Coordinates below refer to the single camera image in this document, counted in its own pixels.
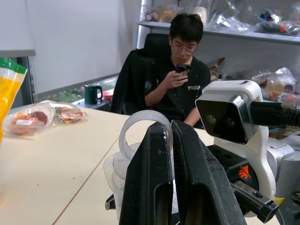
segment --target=white table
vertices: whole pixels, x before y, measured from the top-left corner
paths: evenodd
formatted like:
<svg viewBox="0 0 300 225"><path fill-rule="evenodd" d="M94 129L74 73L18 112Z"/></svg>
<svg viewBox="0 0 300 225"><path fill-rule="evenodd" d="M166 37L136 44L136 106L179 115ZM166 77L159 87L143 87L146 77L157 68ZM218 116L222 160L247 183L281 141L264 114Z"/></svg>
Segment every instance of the white table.
<svg viewBox="0 0 300 225"><path fill-rule="evenodd" d="M3 139L0 147L0 224L116 225L105 210L112 194L102 169L119 151L118 136L127 116L82 109L89 122L62 125L37 136ZM127 131L129 144L140 142L151 124ZM206 145L213 138L197 130ZM247 218L248 224L262 224ZM275 219L268 223L278 225Z"/></svg>

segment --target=black hair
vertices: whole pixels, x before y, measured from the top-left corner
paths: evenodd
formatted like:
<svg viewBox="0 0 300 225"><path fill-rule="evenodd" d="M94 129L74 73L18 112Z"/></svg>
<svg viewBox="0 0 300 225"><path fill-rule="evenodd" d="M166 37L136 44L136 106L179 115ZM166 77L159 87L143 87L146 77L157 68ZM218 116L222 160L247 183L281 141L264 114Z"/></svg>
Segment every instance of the black hair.
<svg viewBox="0 0 300 225"><path fill-rule="evenodd" d="M171 40L179 37L184 42L200 42L203 36L203 23L197 14L186 13L177 15L171 22Z"/></svg>

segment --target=orange sticker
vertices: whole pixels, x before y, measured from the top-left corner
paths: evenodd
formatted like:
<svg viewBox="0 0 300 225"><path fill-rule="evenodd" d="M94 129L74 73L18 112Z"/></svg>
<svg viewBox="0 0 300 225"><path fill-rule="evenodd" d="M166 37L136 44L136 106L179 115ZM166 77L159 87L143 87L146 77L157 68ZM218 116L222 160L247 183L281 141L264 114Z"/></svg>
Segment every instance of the orange sticker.
<svg viewBox="0 0 300 225"><path fill-rule="evenodd" d="M286 29L286 24L283 24L280 28L279 28L279 32L285 32Z"/></svg>
<svg viewBox="0 0 300 225"><path fill-rule="evenodd" d="M251 177L249 174L249 167L247 165L240 167L239 175L241 178L244 177L246 180L248 179L248 177Z"/></svg>

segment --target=metal shelf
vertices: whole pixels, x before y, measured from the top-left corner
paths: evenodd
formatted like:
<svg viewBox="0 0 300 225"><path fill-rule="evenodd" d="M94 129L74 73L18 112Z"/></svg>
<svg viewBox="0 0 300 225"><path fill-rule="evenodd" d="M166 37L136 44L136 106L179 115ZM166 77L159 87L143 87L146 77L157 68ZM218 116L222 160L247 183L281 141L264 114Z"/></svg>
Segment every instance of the metal shelf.
<svg viewBox="0 0 300 225"><path fill-rule="evenodd" d="M168 30L170 28L169 23L165 22L147 22L147 21L138 21L138 25L155 28L160 30ZM254 33L254 32L238 32L238 31L215 31L211 29L204 29L204 34L214 35L214 36L223 36L223 37L233 37L233 38L242 38L248 40L257 40L257 41L267 41L275 43L283 43L289 45L300 45L300 37L277 35L277 34L263 34L263 33Z"/></svg>

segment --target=smartphone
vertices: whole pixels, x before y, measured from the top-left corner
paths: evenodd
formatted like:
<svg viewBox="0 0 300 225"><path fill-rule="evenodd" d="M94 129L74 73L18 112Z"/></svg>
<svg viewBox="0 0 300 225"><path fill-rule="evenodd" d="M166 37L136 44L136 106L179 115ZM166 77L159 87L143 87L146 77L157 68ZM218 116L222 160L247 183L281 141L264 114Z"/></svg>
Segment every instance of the smartphone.
<svg viewBox="0 0 300 225"><path fill-rule="evenodd" d="M189 65L189 64L178 64L176 66L175 72L176 73L188 74L190 70L191 70L191 65Z"/></svg>

